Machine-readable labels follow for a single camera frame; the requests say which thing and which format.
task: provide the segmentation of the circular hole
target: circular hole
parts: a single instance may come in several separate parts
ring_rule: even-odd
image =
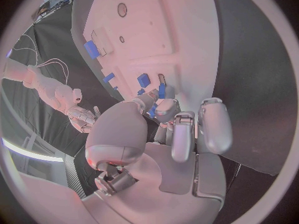
[[[120,3],[117,6],[117,12],[119,14],[119,16],[121,17],[125,17],[127,15],[127,7],[124,3]]]

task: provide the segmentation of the small blue object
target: small blue object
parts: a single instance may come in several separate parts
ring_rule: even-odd
[[[149,113],[149,117],[150,118],[154,118],[155,117],[155,109],[158,107],[158,105],[156,103],[154,103],[154,105],[152,106],[152,108],[148,111]]]
[[[105,83],[108,83],[108,81],[110,81],[112,78],[114,78],[115,77],[115,75],[113,74],[113,73],[110,73],[108,76],[106,76],[104,79],[103,79],[103,81],[105,82]]]
[[[159,99],[165,99],[165,84],[161,83],[159,85]]]
[[[93,43],[93,41],[88,41],[84,44],[85,49],[87,50],[88,54],[90,55],[91,59],[96,59],[101,54],[98,51],[98,48]]]
[[[146,88],[150,84],[150,79],[147,74],[138,76],[137,80],[142,88]]]
[[[145,92],[145,90],[144,90],[144,89],[141,89],[140,91],[137,92],[137,95],[140,96],[140,95],[142,95],[144,92]]]

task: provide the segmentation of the light strip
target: light strip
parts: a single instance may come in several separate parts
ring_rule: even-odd
[[[15,145],[9,143],[5,139],[2,139],[2,142],[10,150],[12,150],[14,152],[17,152],[19,154],[22,154],[22,155],[24,155],[26,157],[29,157],[29,158],[35,158],[35,159],[39,159],[39,160],[53,161],[53,162],[63,162],[62,158],[50,157],[50,156],[45,156],[45,155],[33,153],[33,152],[30,152],[30,151],[28,151],[26,149],[19,148],[19,147],[15,146]]]

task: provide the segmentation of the white robot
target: white robot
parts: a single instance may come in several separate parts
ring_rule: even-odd
[[[232,129],[224,104],[206,99],[198,112],[182,112],[171,86],[155,114],[160,121],[154,143],[147,143],[143,114],[158,99],[152,90],[118,103],[101,116],[78,106],[79,89],[45,77],[39,68],[8,60],[4,78],[36,89],[48,105],[63,112],[80,132],[88,132],[86,159],[103,171],[95,179],[98,191],[86,197],[85,207],[95,218],[108,205],[115,220],[109,223],[212,223],[224,204],[226,181],[217,154],[232,144]],[[94,199],[103,203],[93,205]]]

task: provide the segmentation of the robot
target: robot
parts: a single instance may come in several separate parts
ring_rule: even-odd
[[[78,106],[79,89],[45,77],[39,68],[8,60],[4,78],[23,82],[41,99],[67,115],[80,132],[89,133],[86,159],[102,171],[98,191],[86,197],[85,207],[98,220],[105,208],[115,212],[110,223],[212,223],[226,194],[223,166],[218,154],[232,145],[227,109],[218,98],[199,105],[196,125],[193,111],[181,111],[173,88],[155,115],[160,122],[155,142],[147,143],[143,115],[158,100],[158,90],[118,103],[100,115]],[[94,205],[94,199],[101,202]]]

